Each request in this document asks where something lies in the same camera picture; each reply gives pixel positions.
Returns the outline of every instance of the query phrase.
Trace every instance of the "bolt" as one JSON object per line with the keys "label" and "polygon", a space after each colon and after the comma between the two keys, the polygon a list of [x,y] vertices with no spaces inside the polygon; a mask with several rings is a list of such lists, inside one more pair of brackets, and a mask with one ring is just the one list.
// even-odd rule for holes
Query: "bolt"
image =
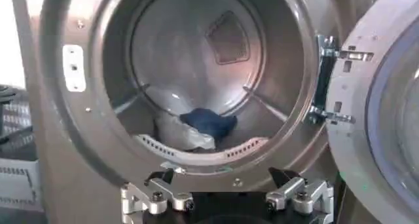
{"label": "bolt", "polygon": [[239,178],[236,178],[233,182],[233,186],[234,187],[242,187],[243,186],[243,181]]}
{"label": "bolt", "polygon": [[318,120],[317,117],[314,115],[309,116],[308,120],[312,123],[312,124],[317,124]]}
{"label": "bolt", "polygon": [[195,209],[195,203],[193,202],[193,200],[187,200],[185,202],[185,209],[187,212],[191,212]]}
{"label": "bolt", "polygon": [[298,192],[297,198],[300,200],[306,200],[308,198],[308,193],[306,191]]}
{"label": "bolt", "polygon": [[266,202],[266,209],[268,210],[269,214],[273,214],[276,211],[276,203],[272,200],[268,200]]}
{"label": "bolt", "polygon": [[158,202],[163,199],[163,193],[161,191],[156,191],[153,193],[153,201]]}
{"label": "bolt", "polygon": [[77,28],[79,29],[84,28],[84,22],[82,20],[77,20]]}

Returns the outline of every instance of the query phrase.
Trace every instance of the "washer door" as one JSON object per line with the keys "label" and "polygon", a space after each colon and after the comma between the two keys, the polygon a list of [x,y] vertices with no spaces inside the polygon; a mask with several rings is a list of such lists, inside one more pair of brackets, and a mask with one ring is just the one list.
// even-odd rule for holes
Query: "washer door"
{"label": "washer door", "polygon": [[327,100],[355,119],[327,122],[341,176],[382,223],[417,223],[419,0],[378,0],[342,50]]}

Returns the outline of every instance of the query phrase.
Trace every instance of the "metal clamp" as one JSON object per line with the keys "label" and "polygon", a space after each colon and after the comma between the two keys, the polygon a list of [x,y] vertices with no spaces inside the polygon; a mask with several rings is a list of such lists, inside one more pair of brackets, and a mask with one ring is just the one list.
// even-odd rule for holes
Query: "metal clamp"
{"label": "metal clamp", "polygon": [[333,187],[326,181],[315,181],[306,188],[295,194],[292,199],[294,210],[300,214],[311,214],[315,209],[315,203],[319,202],[319,209],[323,215],[320,218],[321,224],[333,222]]}
{"label": "metal clamp", "polygon": [[268,204],[269,211],[286,209],[288,200],[290,200],[295,193],[302,189],[304,184],[304,179],[301,177],[294,177],[278,190],[266,194],[266,203]]}
{"label": "metal clamp", "polygon": [[176,191],[160,178],[146,181],[142,188],[128,183],[120,192],[124,224],[136,223],[142,218],[142,212],[146,210],[152,215],[164,213],[168,208],[168,201],[172,203],[172,208],[179,212],[189,212],[194,209],[192,194]]}
{"label": "metal clamp", "polygon": [[326,181],[315,181],[305,185],[301,177],[294,177],[276,191],[266,194],[268,210],[275,212],[287,208],[288,200],[292,200],[292,208],[297,213],[309,215],[317,210],[322,213],[319,220],[321,224],[333,222],[333,187]]}
{"label": "metal clamp", "polygon": [[172,203],[172,208],[180,212],[189,212],[194,210],[194,200],[192,194],[179,192],[173,189],[162,179],[151,179],[149,187],[163,192],[163,196]]}

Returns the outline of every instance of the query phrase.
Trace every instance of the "washing machine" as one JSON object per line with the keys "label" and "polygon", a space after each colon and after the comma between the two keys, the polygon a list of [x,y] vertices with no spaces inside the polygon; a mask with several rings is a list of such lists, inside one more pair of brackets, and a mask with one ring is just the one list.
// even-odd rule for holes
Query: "washing machine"
{"label": "washing machine", "polygon": [[[120,188],[159,170],[240,192],[336,163],[377,219],[415,223],[418,0],[375,1],[14,0],[50,222],[120,223]],[[211,151],[158,138],[196,108],[238,124]]]}

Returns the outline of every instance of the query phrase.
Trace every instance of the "metal bracket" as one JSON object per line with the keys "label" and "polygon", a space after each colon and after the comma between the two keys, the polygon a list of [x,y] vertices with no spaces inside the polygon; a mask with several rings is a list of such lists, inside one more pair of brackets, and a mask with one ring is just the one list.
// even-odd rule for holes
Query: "metal bracket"
{"label": "metal bracket", "polygon": [[314,210],[322,213],[319,223],[333,222],[333,187],[326,181],[315,181],[309,185],[301,177],[294,177],[276,191],[266,194],[266,203],[270,212],[287,208],[292,200],[293,209],[302,215],[310,215]]}
{"label": "metal bracket", "polygon": [[298,192],[293,197],[294,210],[300,214],[311,214],[314,210],[324,213],[320,217],[321,224],[333,222],[333,187],[326,181],[315,181],[306,186],[304,191]]}
{"label": "metal bracket", "polygon": [[317,40],[319,48],[319,75],[312,106],[308,110],[308,119],[313,124],[323,122],[325,119],[330,119],[333,122],[354,123],[355,119],[352,116],[325,111],[327,90],[336,60],[341,56],[347,56],[347,54],[341,54],[338,40],[333,36],[318,35]]}
{"label": "metal bracket", "polygon": [[164,213],[168,208],[168,201],[178,212],[189,212],[194,209],[192,194],[176,191],[160,178],[147,180],[141,188],[128,183],[120,192],[124,224],[131,224],[134,223],[134,219],[141,219],[142,212],[147,210],[152,215]]}
{"label": "metal bracket", "polygon": [[276,191],[266,194],[266,203],[270,211],[279,211],[287,208],[288,200],[305,186],[305,180],[301,177],[294,177]]}

